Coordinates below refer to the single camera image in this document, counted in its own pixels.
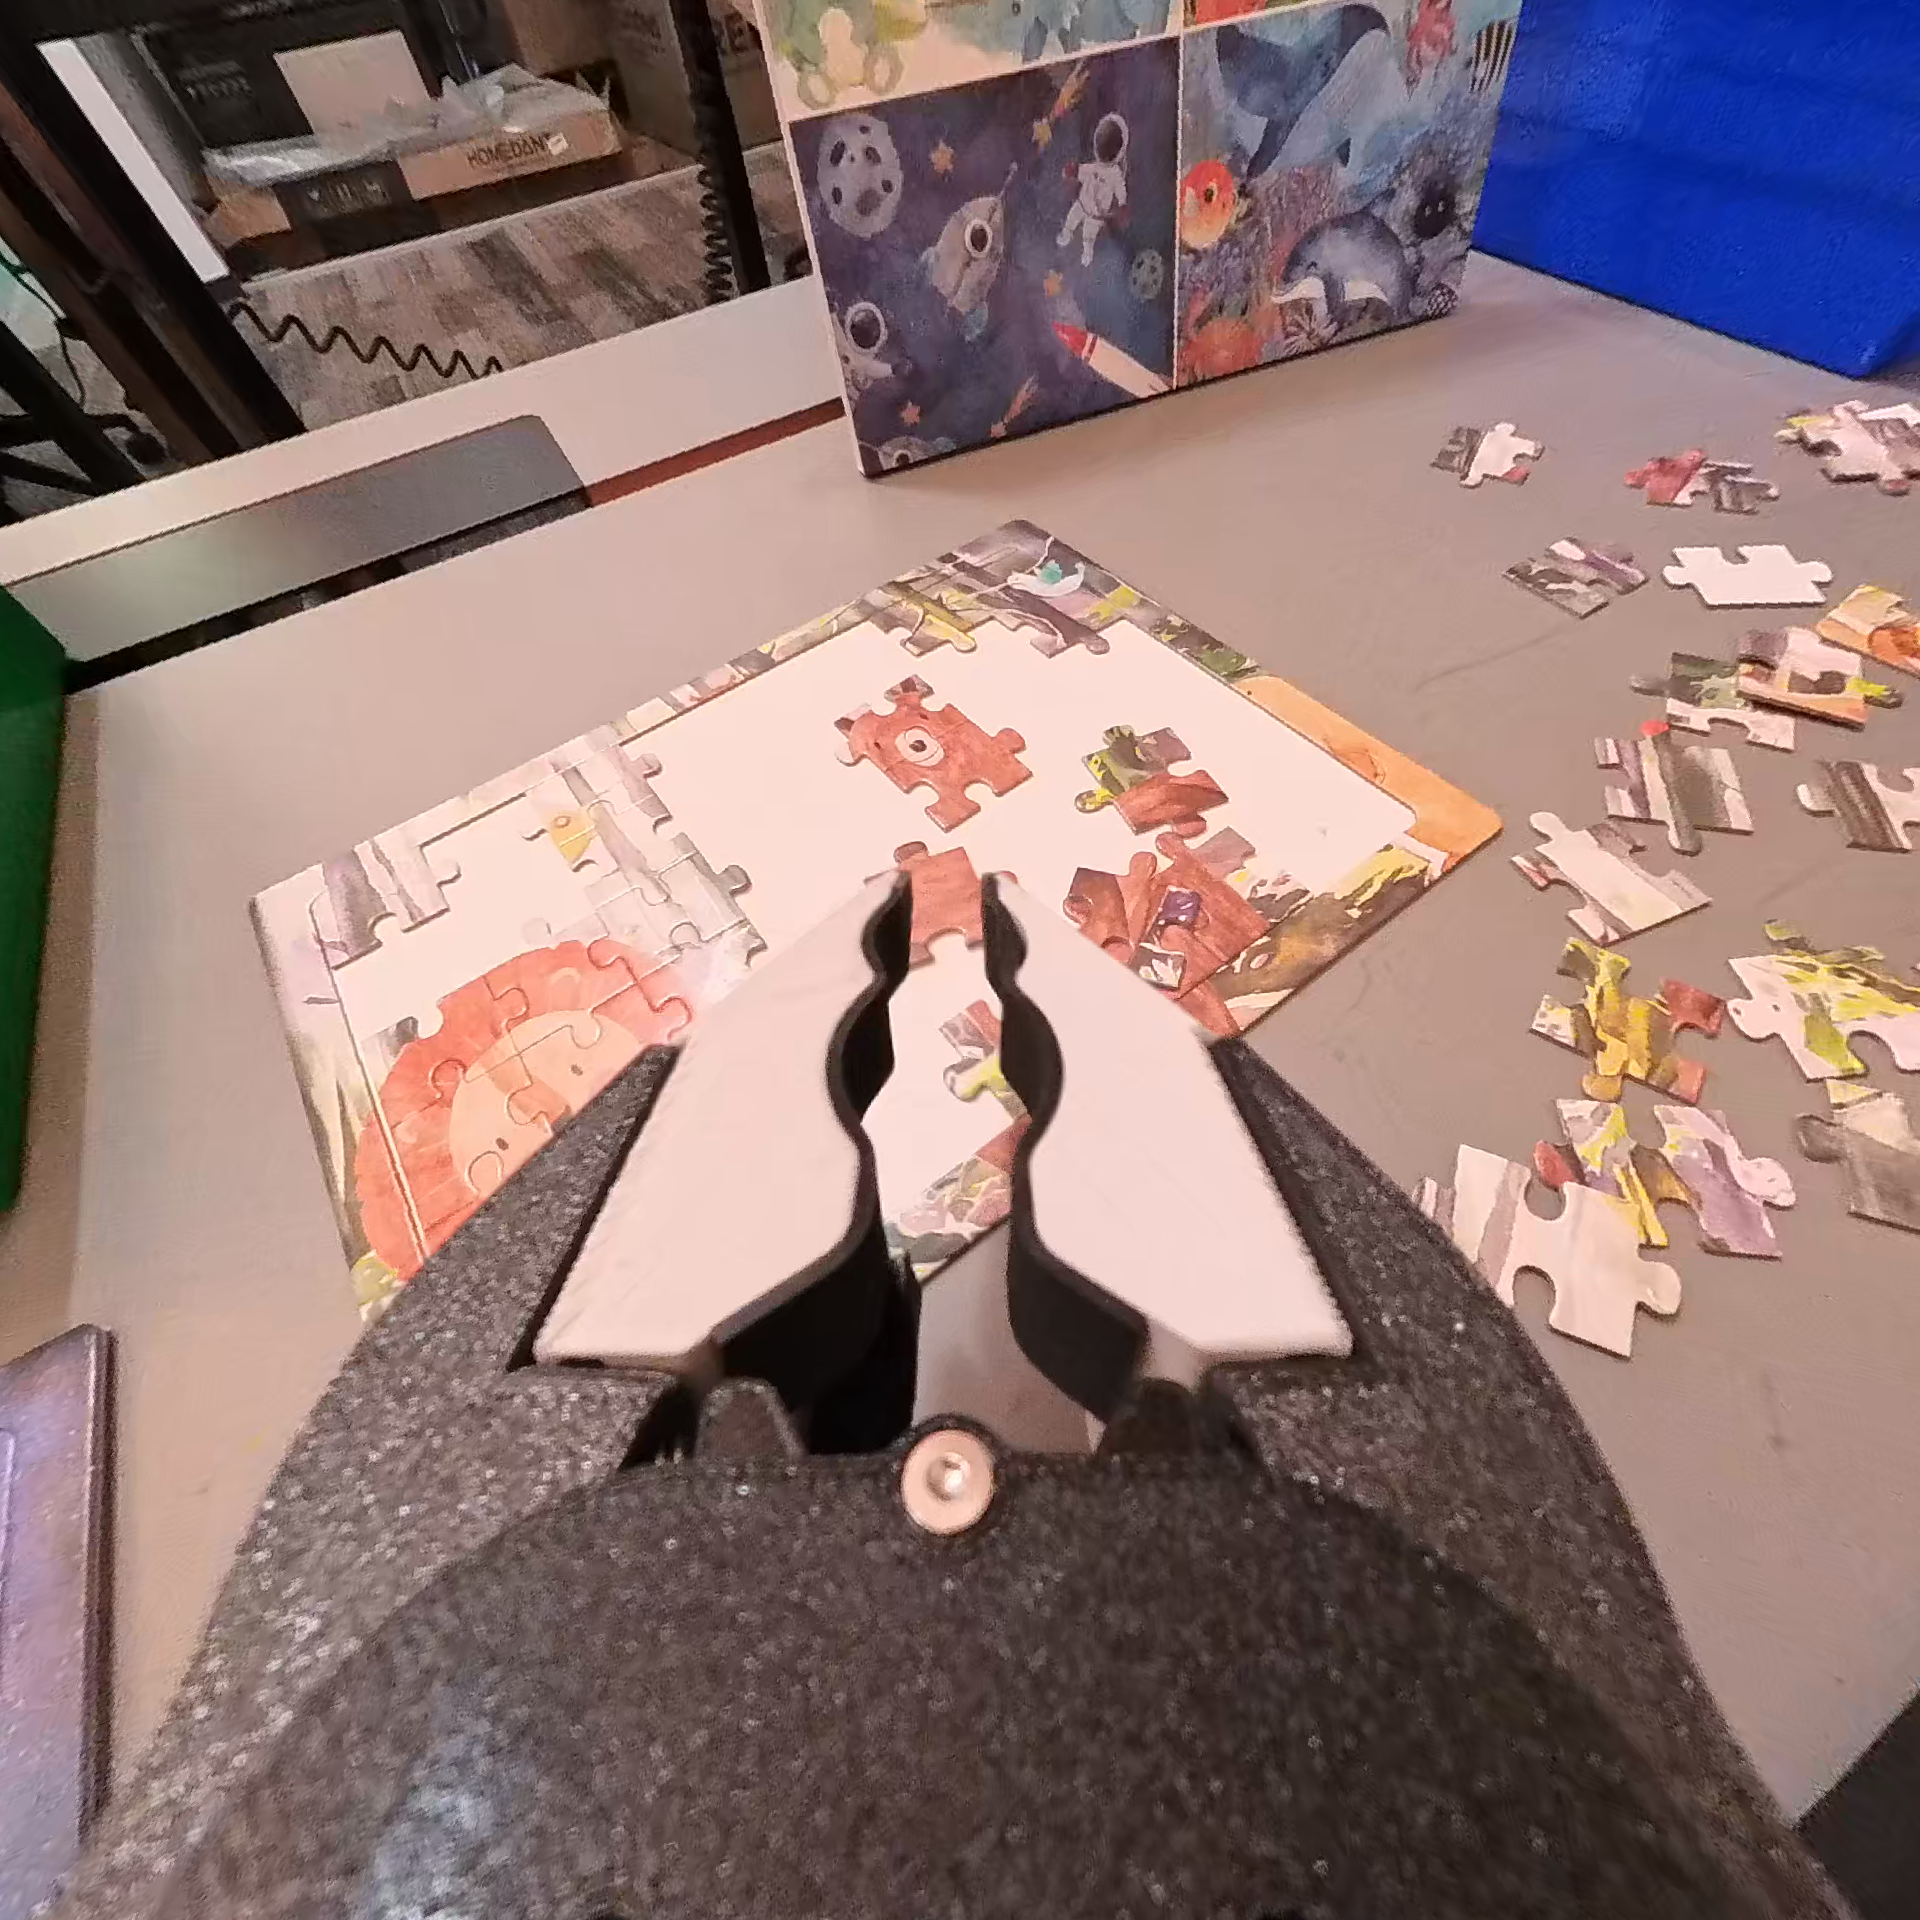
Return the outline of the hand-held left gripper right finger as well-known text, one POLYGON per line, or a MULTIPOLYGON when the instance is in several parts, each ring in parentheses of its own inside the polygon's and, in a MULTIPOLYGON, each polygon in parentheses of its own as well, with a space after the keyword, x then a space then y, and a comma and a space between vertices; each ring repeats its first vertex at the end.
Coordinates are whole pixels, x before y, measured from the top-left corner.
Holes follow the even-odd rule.
POLYGON ((1095 1424, 1143 1380, 1350 1357, 1230 1085, 1251 1055, 1014 879, 983 883, 981 925, 998 1066, 1027 1110, 1006 1255, 1019 1354, 1095 1424))

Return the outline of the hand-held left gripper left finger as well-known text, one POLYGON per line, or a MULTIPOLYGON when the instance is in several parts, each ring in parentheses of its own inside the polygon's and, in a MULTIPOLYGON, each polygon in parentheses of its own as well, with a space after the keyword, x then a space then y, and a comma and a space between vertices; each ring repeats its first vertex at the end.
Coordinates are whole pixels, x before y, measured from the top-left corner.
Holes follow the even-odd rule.
POLYGON ((540 1365, 839 1388, 899 1298, 867 1116, 895 1068, 904 875, 867 879, 699 1015, 556 1302, 540 1365))

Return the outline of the purple green puzzle piece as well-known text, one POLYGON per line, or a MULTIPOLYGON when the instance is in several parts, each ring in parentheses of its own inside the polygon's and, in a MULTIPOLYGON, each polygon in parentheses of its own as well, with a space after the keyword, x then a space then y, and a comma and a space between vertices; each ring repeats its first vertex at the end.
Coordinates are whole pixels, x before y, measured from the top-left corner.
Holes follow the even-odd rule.
POLYGON ((985 998, 969 1002, 963 1011, 939 1021, 939 1036, 950 1050, 944 1068, 945 1090, 976 1102, 990 1096, 1009 1117, 1023 1116, 1023 1102, 1000 1066, 1000 1018, 985 998))

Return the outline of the assembled orange lion pieces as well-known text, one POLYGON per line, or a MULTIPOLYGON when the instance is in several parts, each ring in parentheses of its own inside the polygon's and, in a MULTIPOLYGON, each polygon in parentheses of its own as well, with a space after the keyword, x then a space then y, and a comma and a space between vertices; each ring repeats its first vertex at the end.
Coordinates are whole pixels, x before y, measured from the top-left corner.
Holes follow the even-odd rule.
POLYGON ((695 1015, 675 962, 599 940, 516 954, 399 1047, 351 1159, 373 1260, 406 1283, 527 1159, 695 1015))

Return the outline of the jigsaw pieces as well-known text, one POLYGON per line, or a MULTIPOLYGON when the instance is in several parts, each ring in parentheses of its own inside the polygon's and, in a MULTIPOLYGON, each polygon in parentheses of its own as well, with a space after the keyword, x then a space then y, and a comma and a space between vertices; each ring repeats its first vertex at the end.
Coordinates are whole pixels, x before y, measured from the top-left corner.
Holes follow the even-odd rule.
POLYGON ((1696 861, 1711 834, 1759 826, 1736 744, 1787 762, 1825 734, 1857 736, 1915 703, 1915 610, 1862 583, 1831 606, 1833 574, 1784 543, 1685 547, 1664 583, 1705 608, 1764 612, 1727 655, 1672 654, 1635 679, 1653 701, 1623 736, 1598 736, 1599 820, 1529 819, 1513 854, 1540 888, 1569 888, 1574 932, 1556 960, 1569 997, 1545 995, 1529 1031, 1581 1063, 1555 1103, 1556 1135, 1531 1163, 1460 1146, 1446 1184, 1420 1202, 1508 1306, 1518 1278, 1552 1292, 1549 1327, 1627 1357, 1644 1314, 1672 1316, 1681 1286, 1647 1255, 1668 1244, 1664 1208, 1688 1212, 1713 1258, 1780 1260, 1773 1215, 1795 1204, 1784 1163, 1749 1151, 1708 1100, 1688 1038, 1733 1027, 1787 1052, 1824 1108, 1791 1123, 1797 1149, 1836 1166, 1854 1218, 1915 1231, 1915 1127, 1905 1096, 1869 1084, 1860 1044, 1915 1074, 1915 966, 1860 944, 1824 947, 1772 920, 1763 950, 1729 962, 1739 995, 1679 979, 1630 982, 1624 941, 1708 912, 1696 861))

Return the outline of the jigsaw puzzle frame board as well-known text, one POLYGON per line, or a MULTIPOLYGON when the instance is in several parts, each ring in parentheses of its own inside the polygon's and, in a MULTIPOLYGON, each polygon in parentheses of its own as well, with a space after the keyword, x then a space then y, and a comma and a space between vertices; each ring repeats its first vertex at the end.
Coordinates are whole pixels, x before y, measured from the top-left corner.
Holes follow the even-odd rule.
MULTIPOLYGON (((1220 1038, 1500 831, 1459 783, 1065 539, 1008 522, 253 898, 360 1319, 404 1283, 368 1252, 353 1148, 399 1047, 439 1027, 445 995, 516 954, 613 940, 688 973, 683 1043, 759 962, 867 879, 894 877, 894 851, 911 840, 965 847, 981 877, 1016 879, 1078 932, 1072 875, 1125 872, 1160 834, 1075 805, 1109 727, 1175 732, 1184 773, 1230 798, 1184 840, 1239 836, 1231 885, 1269 927, 1197 1002, 1166 997, 1220 1038), (931 794, 836 757, 836 718, 883 708, 904 676, 990 734, 1023 736, 1031 779, 1000 800, 976 786, 981 812, 957 831, 925 815, 931 794)), ((894 998, 895 1080, 871 1110, 884 1231, 916 1279, 1006 1218, 1023 1128, 990 1096, 945 1090, 939 1021, 997 998, 981 950, 950 934, 932 954, 894 998)))

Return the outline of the joined brown bear face pieces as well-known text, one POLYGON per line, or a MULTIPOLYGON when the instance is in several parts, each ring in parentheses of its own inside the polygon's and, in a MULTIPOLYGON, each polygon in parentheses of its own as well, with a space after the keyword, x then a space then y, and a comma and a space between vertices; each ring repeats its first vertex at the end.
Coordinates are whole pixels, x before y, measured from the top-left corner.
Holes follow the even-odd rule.
POLYGON ((883 708, 856 707, 836 718, 836 757, 846 766, 868 764, 904 796, 931 794, 925 815, 944 831, 979 815, 976 786, 1000 800, 1032 776, 1022 734, 1008 727, 990 734, 957 707, 936 701, 923 679, 904 676, 883 699, 883 708))

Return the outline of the plain brown puzzle piece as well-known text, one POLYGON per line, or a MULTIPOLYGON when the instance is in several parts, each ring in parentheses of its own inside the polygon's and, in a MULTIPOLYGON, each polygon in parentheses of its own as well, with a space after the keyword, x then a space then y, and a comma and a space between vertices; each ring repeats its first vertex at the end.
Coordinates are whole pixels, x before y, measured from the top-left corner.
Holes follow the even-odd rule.
POLYGON ((965 847, 932 851, 921 840, 901 843, 894 863, 909 888, 908 964, 932 964, 932 947, 957 938, 966 948, 987 950, 983 923, 983 877, 965 847))

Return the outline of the brown green puzzle piece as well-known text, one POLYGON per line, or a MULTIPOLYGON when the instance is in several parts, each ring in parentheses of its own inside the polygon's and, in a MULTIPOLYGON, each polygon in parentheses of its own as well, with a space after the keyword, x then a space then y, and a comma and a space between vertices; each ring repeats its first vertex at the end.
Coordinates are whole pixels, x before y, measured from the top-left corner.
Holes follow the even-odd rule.
POLYGON ((1230 798, 1208 773, 1184 773, 1188 757, 1184 741, 1166 727, 1107 727, 1102 744, 1084 757, 1089 786, 1075 805, 1084 814, 1113 810, 1134 834, 1175 831, 1192 839, 1230 798))

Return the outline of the green plastic bin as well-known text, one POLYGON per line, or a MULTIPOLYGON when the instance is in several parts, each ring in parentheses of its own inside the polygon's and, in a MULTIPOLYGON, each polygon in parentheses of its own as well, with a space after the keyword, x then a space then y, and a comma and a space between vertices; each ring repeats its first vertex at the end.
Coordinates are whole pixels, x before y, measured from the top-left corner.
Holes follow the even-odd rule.
POLYGON ((1 1212, 17 1197, 64 754, 64 650, 1 590, 1 1212))

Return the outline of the space themed puzzle board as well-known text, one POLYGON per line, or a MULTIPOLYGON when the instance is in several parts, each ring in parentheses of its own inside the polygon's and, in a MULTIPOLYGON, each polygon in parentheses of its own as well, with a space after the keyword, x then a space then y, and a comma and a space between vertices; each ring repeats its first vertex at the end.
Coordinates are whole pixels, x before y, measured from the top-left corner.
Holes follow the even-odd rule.
POLYGON ((41 1915, 110 1768, 112 1335, 1 1370, 1 1915, 41 1915))

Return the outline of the black flat panel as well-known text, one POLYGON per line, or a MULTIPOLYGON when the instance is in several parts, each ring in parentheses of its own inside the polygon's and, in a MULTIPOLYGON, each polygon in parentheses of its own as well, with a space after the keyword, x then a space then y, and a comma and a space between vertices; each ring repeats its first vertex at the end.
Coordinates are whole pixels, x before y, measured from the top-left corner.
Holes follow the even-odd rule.
POLYGON ((294 608, 382 568, 443 557, 588 506, 534 416, 476 427, 8 588, 73 661, 294 608))

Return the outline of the illustrated puzzle box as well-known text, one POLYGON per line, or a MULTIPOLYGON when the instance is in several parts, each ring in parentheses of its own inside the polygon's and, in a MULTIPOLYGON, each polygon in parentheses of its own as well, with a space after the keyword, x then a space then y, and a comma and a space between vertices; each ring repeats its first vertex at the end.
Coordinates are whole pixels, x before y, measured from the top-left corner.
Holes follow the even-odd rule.
POLYGON ((1444 318, 1518 2, 756 4, 868 478, 1444 318))

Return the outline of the flat cardboard box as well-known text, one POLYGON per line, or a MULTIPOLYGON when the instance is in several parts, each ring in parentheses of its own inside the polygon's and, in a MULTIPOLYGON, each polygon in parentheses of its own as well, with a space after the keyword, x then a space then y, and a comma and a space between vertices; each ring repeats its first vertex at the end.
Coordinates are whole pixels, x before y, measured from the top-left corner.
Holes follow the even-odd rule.
POLYGON ((480 128, 429 150, 396 157, 412 202, 448 197, 541 178, 568 167, 614 159, 623 139, 614 117, 595 98, 583 110, 566 110, 541 123, 480 128))

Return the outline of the blue plastic bin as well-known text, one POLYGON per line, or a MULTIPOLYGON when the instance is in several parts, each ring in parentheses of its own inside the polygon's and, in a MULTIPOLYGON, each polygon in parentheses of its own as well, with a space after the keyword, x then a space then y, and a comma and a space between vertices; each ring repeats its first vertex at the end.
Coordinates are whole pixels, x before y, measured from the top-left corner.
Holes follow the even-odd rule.
POLYGON ((1918 351, 1915 2, 1525 2, 1475 245, 1843 378, 1918 351))

